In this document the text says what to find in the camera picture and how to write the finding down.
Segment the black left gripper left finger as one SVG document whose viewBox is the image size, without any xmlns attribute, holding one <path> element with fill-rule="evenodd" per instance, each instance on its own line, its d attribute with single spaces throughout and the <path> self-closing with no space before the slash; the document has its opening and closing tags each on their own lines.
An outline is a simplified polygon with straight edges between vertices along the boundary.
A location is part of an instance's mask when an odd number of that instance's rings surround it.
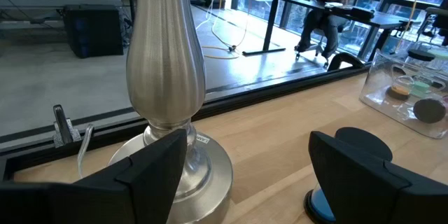
<svg viewBox="0 0 448 224">
<path fill-rule="evenodd" d="M 1 224 L 166 223 L 186 151 L 178 129 L 75 183 L 2 183 Z"/>
</svg>

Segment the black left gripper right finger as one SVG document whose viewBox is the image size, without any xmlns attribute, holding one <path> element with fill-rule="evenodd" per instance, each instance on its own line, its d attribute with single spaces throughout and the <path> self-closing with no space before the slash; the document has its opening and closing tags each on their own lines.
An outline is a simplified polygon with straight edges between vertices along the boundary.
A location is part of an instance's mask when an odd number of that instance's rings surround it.
<svg viewBox="0 0 448 224">
<path fill-rule="evenodd" d="M 308 149 L 318 181 L 307 193 L 314 223 L 447 222 L 447 185 L 393 164 L 377 136 L 313 131 Z"/>
</svg>

